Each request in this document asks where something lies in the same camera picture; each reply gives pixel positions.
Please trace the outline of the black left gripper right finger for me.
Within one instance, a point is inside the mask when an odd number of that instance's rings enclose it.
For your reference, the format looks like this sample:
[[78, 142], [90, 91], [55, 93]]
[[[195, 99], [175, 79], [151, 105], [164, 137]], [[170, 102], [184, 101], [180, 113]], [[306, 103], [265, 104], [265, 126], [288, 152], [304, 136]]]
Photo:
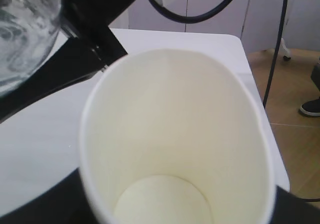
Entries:
[[274, 224], [320, 224], [320, 209], [276, 187]]

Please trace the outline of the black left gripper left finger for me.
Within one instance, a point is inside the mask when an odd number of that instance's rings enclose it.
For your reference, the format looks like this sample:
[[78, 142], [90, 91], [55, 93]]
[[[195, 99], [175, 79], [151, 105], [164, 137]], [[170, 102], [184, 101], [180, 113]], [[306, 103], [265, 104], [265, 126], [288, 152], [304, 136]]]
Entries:
[[57, 185], [0, 218], [2, 224], [95, 224], [78, 169]]

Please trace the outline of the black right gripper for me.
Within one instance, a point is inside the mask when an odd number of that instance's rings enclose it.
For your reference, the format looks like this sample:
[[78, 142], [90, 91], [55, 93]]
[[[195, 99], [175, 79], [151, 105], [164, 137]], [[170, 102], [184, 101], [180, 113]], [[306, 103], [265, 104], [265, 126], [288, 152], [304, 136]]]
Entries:
[[90, 79], [103, 63], [109, 66], [125, 56], [126, 50], [109, 25], [134, 1], [62, 0], [64, 28], [77, 38], [69, 38], [28, 80], [0, 98], [0, 122], [61, 89]]

